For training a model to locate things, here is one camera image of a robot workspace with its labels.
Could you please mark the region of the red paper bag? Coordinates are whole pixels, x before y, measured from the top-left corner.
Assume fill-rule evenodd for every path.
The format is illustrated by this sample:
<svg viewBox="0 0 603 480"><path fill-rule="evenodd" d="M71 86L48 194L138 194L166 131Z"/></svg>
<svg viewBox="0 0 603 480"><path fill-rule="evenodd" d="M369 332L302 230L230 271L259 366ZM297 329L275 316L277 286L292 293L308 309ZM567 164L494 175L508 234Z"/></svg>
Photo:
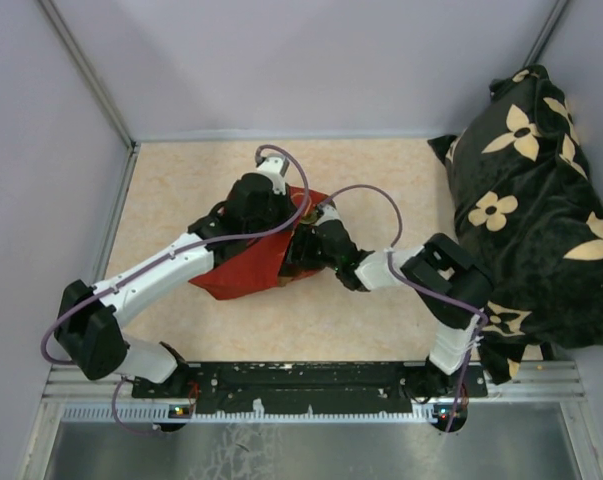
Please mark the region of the red paper bag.
<svg viewBox="0 0 603 480"><path fill-rule="evenodd" d="M306 193L302 187L288 187L291 216L301 210L301 216L306 217L313 207L327 198L326 194L314 190ZM225 200L215 204L207 216L191 224L188 231L202 238L230 235L219 219ZM288 245L298 226L295 221L286 229L266 237L209 245L207 248L214 253L213 269L190 279L189 283L217 300L231 300L282 287L321 272L323 269L304 271L288 265Z"/></svg>

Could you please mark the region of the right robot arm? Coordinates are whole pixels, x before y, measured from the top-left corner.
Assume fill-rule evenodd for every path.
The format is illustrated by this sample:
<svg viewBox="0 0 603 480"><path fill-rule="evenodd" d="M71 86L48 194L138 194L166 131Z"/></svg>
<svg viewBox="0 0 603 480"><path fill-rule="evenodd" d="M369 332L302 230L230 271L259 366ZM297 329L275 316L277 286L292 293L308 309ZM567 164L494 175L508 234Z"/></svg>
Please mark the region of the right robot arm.
<svg viewBox="0 0 603 480"><path fill-rule="evenodd" d="M413 249L368 251L357 247L339 220L300 225L285 254L283 270L327 268L351 291L399 286L415 290L438 327L423 367L407 376L404 395L425 402L457 393L471 352L480 341L480 324L487 319L484 308L493 281L485 267L443 233Z"/></svg>

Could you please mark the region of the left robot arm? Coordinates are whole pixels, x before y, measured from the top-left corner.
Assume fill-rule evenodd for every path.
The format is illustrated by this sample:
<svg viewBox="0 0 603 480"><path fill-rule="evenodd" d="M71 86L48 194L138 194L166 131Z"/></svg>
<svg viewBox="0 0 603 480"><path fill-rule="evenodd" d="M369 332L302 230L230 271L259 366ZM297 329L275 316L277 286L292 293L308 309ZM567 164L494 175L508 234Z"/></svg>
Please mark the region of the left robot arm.
<svg viewBox="0 0 603 480"><path fill-rule="evenodd" d="M289 225L295 212L282 174L243 175L225 201L168 247L93 286L82 281L67 286L55 339L91 381L110 374L167 381L182 362L177 353L164 343L126 336L122 327L179 285L219 272L255 244L259 233Z"/></svg>

